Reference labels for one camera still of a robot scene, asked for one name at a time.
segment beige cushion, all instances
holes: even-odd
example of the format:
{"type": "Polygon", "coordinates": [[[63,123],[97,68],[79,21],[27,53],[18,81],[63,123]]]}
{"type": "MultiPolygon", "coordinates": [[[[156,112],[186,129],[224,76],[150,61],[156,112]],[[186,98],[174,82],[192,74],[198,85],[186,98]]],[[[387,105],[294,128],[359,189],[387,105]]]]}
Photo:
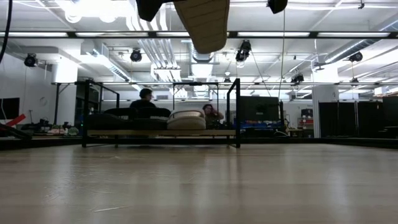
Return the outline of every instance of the beige cushion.
{"type": "Polygon", "coordinates": [[[198,53],[210,54],[225,46],[229,0],[176,1],[174,6],[198,53]]]}
{"type": "Polygon", "coordinates": [[[185,116],[196,116],[196,117],[205,118],[205,113],[203,112],[203,110],[173,111],[172,114],[170,115],[169,119],[181,118],[181,117],[185,117],[185,116]]]}
{"type": "Polygon", "coordinates": [[[167,122],[169,130],[205,130],[206,120],[200,116],[182,116],[167,122]]]}

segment man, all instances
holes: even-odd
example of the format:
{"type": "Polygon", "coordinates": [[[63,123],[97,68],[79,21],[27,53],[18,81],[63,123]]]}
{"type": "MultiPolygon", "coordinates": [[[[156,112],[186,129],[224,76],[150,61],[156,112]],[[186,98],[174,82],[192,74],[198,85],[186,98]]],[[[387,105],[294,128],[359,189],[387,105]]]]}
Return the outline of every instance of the man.
{"type": "Polygon", "coordinates": [[[130,104],[130,108],[145,108],[145,107],[152,107],[155,108],[155,104],[151,103],[150,100],[152,99],[152,90],[148,88],[143,88],[139,92],[139,97],[141,100],[136,100],[130,104]]]}

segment woman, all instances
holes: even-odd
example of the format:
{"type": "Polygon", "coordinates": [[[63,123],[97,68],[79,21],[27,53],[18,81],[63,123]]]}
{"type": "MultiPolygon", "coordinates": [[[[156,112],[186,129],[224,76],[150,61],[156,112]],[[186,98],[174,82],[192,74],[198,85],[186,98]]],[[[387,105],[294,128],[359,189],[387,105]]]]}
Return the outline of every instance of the woman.
{"type": "Polygon", "coordinates": [[[215,124],[220,124],[218,121],[223,119],[224,115],[214,109],[211,104],[204,105],[202,109],[205,112],[206,127],[217,128],[215,124]]]}

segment wooden panel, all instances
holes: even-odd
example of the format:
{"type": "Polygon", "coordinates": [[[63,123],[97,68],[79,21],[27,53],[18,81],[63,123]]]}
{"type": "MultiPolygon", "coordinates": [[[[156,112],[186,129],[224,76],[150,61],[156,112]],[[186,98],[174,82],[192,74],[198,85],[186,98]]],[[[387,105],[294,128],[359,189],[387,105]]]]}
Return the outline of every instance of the wooden panel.
{"type": "Polygon", "coordinates": [[[88,130],[88,135],[234,136],[235,130],[88,130]]]}

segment cushion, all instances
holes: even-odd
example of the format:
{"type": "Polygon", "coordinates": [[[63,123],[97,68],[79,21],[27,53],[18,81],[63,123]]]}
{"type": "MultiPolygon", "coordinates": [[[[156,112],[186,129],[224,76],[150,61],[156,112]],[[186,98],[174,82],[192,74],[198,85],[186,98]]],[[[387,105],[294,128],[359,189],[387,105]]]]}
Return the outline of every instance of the cushion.
{"type": "Polygon", "coordinates": [[[137,110],[137,118],[154,118],[163,119],[169,118],[171,112],[165,108],[139,108],[137,110]]]}
{"type": "Polygon", "coordinates": [[[205,113],[203,110],[180,110],[180,111],[173,111],[173,113],[170,115],[169,119],[173,118],[181,118],[185,116],[196,116],[196,117],[201,117],[205,118],[205,113]]]}
{"type": "Polygon", "coordinates": [[[91,114],[84,125],[90,130],[128,130],[133,121],[119,118],[113,114],[91,114]]]}
{"type": "Polygon", "coordinates": [[[133,130],[167,130],[167,121],[153,118],[137,118],[130,127],[133,130]]]}
{"type": "Polygon", "coordinates": [[[112,114],[122,119],[134,119],[137,116],[137,111],[134,108],[113,108],[104,111],[104,114],[112,114]]]}
{"type": "Polygon", "coordinates": [[[205,130],[206,120],[200,116],[181,116],[167,122],[169,130],[205,130]]]}
{"type": "Polygon", "coordinates": [[[174,1],[174,6],[198,53],[210,54],[225,46],[229,0],[174,1]]]}

